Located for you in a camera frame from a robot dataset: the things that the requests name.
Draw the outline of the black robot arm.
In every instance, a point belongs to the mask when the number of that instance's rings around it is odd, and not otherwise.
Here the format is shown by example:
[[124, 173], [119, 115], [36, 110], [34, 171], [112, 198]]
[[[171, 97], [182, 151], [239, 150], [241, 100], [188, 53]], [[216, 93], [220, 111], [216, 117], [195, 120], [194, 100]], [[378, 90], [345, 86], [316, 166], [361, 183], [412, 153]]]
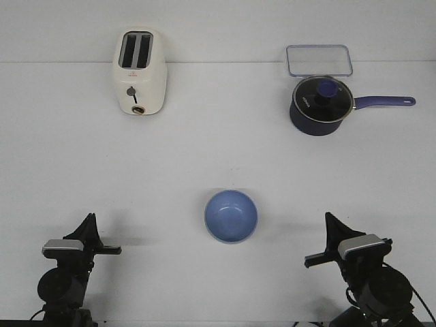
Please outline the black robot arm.
[[91, 311], [82, 307], [94, 257], [121, 252], [120, 246], [103, 244], [95, 213], [89, 213], [71, 234], [48, 240], [42, 255], [56, 260], [57, 266], [44, 273], [37, 285], [37, 294], [44, 301], [42, 325], [97, 326]]
[[326, 248], [306, 256], [304, 265], [336, 262], [351, 304], [328, 325], [423, 326], [411, 303], [413, 296], [422, 297], [403, 273], [384, 261], [392, 250], [392, 239], [353, 230], [330, 212], [325, 222]]

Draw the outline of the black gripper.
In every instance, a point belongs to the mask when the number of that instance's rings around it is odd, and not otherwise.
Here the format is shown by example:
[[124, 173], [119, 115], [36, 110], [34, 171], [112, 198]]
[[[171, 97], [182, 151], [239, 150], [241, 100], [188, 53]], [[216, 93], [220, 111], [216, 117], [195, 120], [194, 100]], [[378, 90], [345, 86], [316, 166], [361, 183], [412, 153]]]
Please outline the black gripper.
[[84, 246], [96, 248], [61, 249], [54, 252], [58, 266], [73, 273], [87, 273], [93, 270], [96, 255], [120, 255], [120, 246], [104, 245], [97, 230], [96, 214], [89, 213], [83, 222], [63, 239], [79, 240]]
[[323, 253], [305, 257], [305, 266], [317, 266], [328, 262], [336, 262], [343, 276], [369, 276], [371, 272], [382, 266], [384, 257], [392, 250], [392, 239], [382, 238], [385, 245], [373, 247], [352, 253], [342, 260], [338, 253], [339, 243], [343, 240], [365, 235], [364, 232], [355, 231], [332, 213], [325, 213], [326, 222], [326, 249]]

